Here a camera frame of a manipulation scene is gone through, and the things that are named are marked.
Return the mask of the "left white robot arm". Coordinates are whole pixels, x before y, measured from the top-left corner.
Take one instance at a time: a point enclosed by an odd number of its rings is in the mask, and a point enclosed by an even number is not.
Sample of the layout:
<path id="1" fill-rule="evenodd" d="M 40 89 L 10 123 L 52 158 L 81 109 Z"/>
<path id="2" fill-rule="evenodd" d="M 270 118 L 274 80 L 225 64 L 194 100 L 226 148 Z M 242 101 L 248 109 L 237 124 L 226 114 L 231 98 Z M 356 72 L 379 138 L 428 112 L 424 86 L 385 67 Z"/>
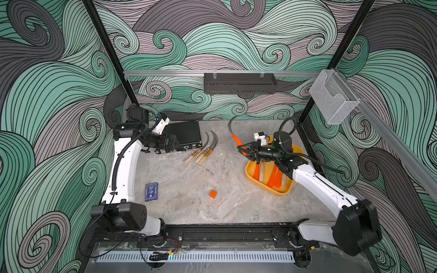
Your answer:
<path id="1" fill-rule="evenodd" d="M 126 122 L 113 129 L 114 160 L 109 185 L 100 204 L 92 207 L 91 226 L 105 232 L 163 236 L 164 221 L 149 216 L 146 207 L 134 201 L 134 179 L 142 151 L 172 152 L 179 141 L 176 135 L 164 133 L 170 123 L 164 114 L 159 114 L 150 126 L 148 110 L 133 104 L 127 108 L 126 117 Z"/>

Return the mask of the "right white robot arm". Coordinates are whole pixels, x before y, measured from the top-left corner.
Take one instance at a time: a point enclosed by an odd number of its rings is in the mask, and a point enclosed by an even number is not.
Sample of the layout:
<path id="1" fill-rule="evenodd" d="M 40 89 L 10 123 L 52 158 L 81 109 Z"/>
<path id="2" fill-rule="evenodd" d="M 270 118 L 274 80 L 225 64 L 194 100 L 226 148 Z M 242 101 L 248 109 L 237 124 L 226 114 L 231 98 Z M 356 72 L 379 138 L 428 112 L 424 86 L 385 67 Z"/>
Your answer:
<path id="1" fill-rule="evenodd" d="M 302 185 L 317 197 L 335 217 L 334 223 L 303 220 L 297 225 L 297 244 L 321 242 L 335 246 L 350 256 L 368 250 L 382 240 L 376 206 L 341 190 L 317 172 L 316 159 L 295 152 L 291 133 L 283 130 L 284 120 L 272 137 L 259 135 L 253 142 L 242 143 L 236 136 L 240 154 L 252 162 L 273 162 L 279 174 Z"/>

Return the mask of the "black ribbed storage case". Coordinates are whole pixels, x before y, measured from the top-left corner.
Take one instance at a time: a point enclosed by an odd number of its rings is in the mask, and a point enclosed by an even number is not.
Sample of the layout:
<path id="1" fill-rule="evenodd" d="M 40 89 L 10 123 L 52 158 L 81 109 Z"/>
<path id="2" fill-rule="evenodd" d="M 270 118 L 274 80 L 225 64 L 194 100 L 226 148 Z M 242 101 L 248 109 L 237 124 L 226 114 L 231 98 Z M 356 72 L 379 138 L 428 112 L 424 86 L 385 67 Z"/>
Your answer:
<path id="1" fill-rule="evenodd" d="M 203 145 L 198 121 L 169 124 L 165 127 L 163 133 L 174 134 L 177 137 L 179 145 L 175 150 L 178 152 L 198 149 Z"/>

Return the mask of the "blue card pack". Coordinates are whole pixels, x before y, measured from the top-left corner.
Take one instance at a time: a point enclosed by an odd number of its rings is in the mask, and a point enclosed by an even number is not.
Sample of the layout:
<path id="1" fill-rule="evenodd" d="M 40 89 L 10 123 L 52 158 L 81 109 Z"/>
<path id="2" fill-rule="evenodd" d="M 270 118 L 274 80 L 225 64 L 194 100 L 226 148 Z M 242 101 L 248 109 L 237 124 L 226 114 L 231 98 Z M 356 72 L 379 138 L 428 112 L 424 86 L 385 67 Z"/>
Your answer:
<path id="1" fill-rule="evenodd" d="M 149 183 L 145 186 L 145 201 L 158 200 L 158 183 Z"/>

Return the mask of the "yellow plastic tray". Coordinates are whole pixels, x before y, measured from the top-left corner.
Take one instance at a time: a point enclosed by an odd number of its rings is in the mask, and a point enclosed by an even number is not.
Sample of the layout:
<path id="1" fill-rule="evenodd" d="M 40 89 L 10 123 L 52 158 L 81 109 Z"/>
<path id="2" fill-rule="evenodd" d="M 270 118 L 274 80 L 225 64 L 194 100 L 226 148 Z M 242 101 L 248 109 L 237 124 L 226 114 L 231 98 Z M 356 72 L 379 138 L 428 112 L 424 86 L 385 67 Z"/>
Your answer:
<path id="1" fill-rule="evenodd" d="M 239 152 L 249 159 L 245 167 L 247 179 L 274 196 L 290 193 L 295 181 L 292 172 L 303 159 L 303 150 L 292 143 L 288 133 L 276 132 L 266 144 L 261 139 L 242 144 Z"/>

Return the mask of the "small orange block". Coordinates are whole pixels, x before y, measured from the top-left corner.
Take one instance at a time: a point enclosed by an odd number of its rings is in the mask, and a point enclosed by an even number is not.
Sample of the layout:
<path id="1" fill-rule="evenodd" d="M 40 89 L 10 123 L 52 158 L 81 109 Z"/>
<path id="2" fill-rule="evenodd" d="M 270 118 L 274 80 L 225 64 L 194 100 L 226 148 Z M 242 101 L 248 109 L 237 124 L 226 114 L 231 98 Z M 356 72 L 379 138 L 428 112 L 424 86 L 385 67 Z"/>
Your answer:
<path id="1" fill-rule="evenodd" d="M 214 191 L 214 190 L 212 190 L 212 191 L 210 192 L 209 196 L 210 196 L 212 199 L 215 199 L 216 196 L 217 196 L 217 192 Z"/>

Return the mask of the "black wall shelf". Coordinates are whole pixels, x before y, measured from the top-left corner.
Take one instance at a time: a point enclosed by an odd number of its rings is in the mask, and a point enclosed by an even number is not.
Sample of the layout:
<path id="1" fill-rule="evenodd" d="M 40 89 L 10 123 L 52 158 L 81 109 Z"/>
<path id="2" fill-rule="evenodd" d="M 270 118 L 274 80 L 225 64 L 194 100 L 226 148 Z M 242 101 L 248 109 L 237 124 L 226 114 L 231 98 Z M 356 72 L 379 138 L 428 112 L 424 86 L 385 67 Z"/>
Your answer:
<path id="1" fill-rule="evenodd" d="M 274 94 L 277 81 L 273 73 L 205 73 L 206 94 L 236 94 L 243 98 L 256 94 Z"/>

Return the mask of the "clear acrylic wall holder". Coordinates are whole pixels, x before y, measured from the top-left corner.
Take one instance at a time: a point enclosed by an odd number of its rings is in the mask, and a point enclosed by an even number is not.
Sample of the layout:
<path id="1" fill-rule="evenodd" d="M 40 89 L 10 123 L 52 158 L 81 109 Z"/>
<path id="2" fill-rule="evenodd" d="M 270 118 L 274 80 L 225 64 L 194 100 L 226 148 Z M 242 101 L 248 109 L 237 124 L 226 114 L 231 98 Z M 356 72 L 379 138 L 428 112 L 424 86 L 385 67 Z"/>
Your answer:
<path id="1" fill-rule="evenodd" d="M 311 98 L 329 125 L 340 125 L 359 104 L 347 78 L 335 69 L 324 69 L 310 88 Z"/>

